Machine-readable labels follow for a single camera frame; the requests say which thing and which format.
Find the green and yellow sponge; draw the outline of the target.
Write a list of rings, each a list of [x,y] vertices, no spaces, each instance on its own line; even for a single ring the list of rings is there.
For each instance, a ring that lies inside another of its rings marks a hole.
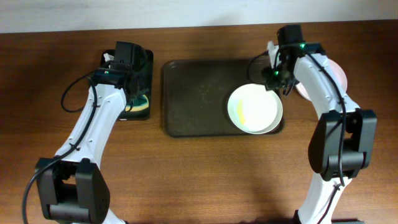
[[[149,99],[146,95],[138,96],[136,99],[127,103],[125,112],[143,111],[149,107]]]

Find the cream white plate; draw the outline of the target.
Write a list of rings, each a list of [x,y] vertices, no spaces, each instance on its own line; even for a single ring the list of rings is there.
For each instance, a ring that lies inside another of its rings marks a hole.
[[[278,94],[260,84],[245,84],[235,89],[226,108],[234,126],[248,134],[270,134],[283,117]]]

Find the pale pink plate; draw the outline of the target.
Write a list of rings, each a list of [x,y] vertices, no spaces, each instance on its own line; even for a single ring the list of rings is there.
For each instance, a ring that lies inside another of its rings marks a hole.
[[[331,59],[328,59],[328,64],[329,64],[331,70],[333,71],[333,73],[336,75],[336,77],[337,77],[340,85],[344,89],[344,91],[347,91],[348,80],[347,80],[346,74],[343,71],[343,69],[335,61],[333,61]],[[296,85],[296,89],[302,97],[304,97],[306,100],[310,101],[310,97],[309,97],[305,87],[301,83]]]

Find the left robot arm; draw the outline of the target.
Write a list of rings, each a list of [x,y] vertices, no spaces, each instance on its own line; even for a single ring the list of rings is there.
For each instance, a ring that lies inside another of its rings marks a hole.
[[[101,160],[116,121],[147,109],[153,64],[110,60],[83,75],[85,106],[67,140],[52,158],[40,158],[30,180],[36,184],[44,218],[57,223],[124,223],[110,209]]]

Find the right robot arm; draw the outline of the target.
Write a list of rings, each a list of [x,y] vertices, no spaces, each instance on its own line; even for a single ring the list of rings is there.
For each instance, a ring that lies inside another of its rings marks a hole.
[[[313,177],[294,221],[331,223],[344,189],[370,163],[377,116],[373,110],[362,110],[344,91],[320,44],[269,42],[267,55],[271,65],[263,71],[265,87],[301,84],[318,116],[308,146]]]

